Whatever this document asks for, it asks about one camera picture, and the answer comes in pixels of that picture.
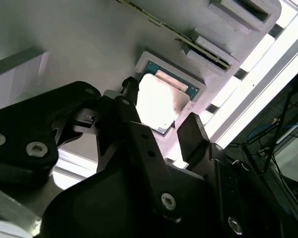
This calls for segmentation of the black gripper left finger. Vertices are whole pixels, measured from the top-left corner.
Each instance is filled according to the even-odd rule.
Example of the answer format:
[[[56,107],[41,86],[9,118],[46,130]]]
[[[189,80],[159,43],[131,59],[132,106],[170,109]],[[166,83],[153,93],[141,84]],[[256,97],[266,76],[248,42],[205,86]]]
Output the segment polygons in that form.
[[[77,81],[0,109],[0,198],[43,217],[60,194],[48,188],[58,149],[89,133],[96,137],[97,173],[126,167],[158,215],[181,218],[178,193],[151,130],[141,123],[135,95],[128,89],[109,97]]]

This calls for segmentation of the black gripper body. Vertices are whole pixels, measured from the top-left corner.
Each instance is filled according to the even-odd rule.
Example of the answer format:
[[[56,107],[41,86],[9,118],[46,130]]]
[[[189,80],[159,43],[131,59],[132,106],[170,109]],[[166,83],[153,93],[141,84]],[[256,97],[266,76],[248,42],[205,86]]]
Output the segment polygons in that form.
[[[207,183],[190,171],[167,167],[178,191],[179,223],[158,215],[134,175],[114,166],[61,192],[43,215],[41,237],[223,238]]]

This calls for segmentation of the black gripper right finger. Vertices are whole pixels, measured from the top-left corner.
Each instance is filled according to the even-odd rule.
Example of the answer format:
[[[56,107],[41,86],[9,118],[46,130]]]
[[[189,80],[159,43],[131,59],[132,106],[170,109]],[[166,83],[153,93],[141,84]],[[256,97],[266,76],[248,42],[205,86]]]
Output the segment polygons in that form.
[[[292,236],[291,221],[267,185],[244,162],[227,159],[197,114],[189,114],[177,136],[188,171],[203,179],[197,231],[206,238]]]

